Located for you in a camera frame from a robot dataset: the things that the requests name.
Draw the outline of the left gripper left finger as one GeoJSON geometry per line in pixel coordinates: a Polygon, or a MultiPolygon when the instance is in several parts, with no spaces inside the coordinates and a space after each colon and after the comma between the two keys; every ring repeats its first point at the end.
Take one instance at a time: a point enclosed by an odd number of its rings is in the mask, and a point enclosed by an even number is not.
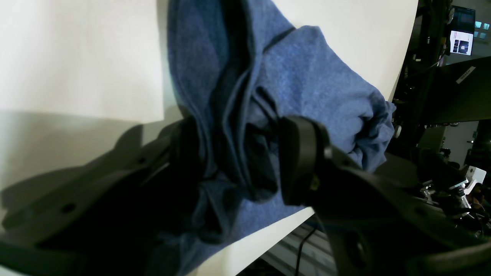
{"type": "Polygon", "coordinates": [[[191,213],[201,171],[189,117],[146,146],[69,180],[7,215],[1,265],[28,276],[143,276],[163,230],[191,213]]]}

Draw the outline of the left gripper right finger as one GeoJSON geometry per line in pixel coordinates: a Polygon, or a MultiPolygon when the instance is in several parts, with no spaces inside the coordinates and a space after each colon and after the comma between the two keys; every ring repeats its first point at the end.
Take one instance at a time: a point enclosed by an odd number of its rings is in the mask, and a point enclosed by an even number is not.
{"type": "Polygon", "coordinates": [[[421,199],[364,171],[305,117],[279,121],[281,194],[311,207],[339,276],[489,276],[490,238],[477,237],[472,185],[437,161],[421,199]]]}

